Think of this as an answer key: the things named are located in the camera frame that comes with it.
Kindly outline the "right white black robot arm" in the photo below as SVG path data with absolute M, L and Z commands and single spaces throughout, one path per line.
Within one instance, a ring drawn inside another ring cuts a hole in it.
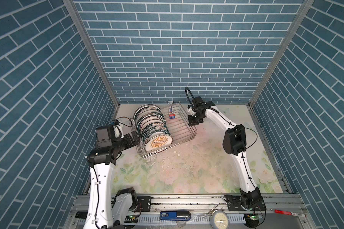
M 247 161 L 246 128 L 229 120 L 211 101 L 205 102 L 199 96 L 188 101 L 189 126 L 202 124 L 204 118 L 208 118 L 224 131 L 222 146 L 235 163 L 239 177 L 241 206 L 246 210 L 266 210 L 260 188 L 253 179 Z

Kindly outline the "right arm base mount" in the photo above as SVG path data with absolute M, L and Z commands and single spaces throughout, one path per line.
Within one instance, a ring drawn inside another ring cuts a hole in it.
M 266 205 L 262 196 L 249 199 L 243 196 L 224 195 L 223 200 L 227 203 L 229 211 L 266 211 Z

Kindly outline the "orange sunburst pattern plate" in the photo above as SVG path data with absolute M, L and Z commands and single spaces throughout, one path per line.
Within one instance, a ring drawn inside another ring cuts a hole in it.
M 173 142 L 173 138 L 168 134 L 159 134 L 149 138 L 144 145 L 146 152 L 169 146 Z

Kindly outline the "green rim white plate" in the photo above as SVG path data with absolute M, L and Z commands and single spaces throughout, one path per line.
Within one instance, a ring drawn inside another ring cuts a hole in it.
M 166 126 L 154 126 L 149 128 L 142 136 L 142 140 L 145 142 L 147 139 L 149 139 L 153 134 L 156 133 L 162 133 L 162 134 L 170 134 L 168 128 Z

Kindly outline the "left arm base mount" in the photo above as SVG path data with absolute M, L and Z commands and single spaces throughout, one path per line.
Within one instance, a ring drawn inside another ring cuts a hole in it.
M 132 209 L 132 212 L 150 212 L 152 204 L 151 196 L 137 197 L 137 208 Z

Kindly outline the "metal wire dish rack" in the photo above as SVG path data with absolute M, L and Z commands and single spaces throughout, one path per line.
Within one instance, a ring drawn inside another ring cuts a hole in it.
M 154 151 L 146 152 L 144 149 L 145 142 L 142 140 L 143 134 L 151 127 L 154 126 L 163 126 L 161 121 L 149 121 L 146 123 L 144 126 L 143 132 L 140 137 L 140 144 L 136 146 L 137 153 L 143 157 L 147 158 L 149 156 L 152 156 L 154 154 L 160 153 L 164 150 L 167 150 L 169 148 L 172 148 L 174 146 L 180 145 L 182 143 L 186 143 L 192 139 L 195 138 L 197 135 L 197 129 L 195 127 L 191 127 L 188 125 L 188 120 L 187 120 L 187 113 L 184 111 L 183 106 L 181 104 L 174 104 L 174 113 L 175 113 L 175 119 L 169 119 L 169 106 L 165 105 L 157 105 L 159 108 L 162 109 L 164 118 L 166 119 L 166 127 L 168 128 L 170 132 L 170 136 L 173 138 L 173 142 L 164 148 L 156 149 Z M 134 123 L 134 126 L 132 127 L 132 130 L 136 130 L 136 125 Z M 162 133 L 156 133 L 153 134 L 151 137 L 159 135 Z

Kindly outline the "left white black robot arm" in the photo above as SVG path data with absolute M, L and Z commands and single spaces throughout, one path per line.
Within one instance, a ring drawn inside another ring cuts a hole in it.
M 113 171 L 123 150 L 140 143 L 137 132 L 124 137 L 97 134 L 96 147 L 87 156 L 91 184 L 85 229 L 122 229 L 129 211 L 138 206 L 134 188 L 119 190 L 112 200 Z

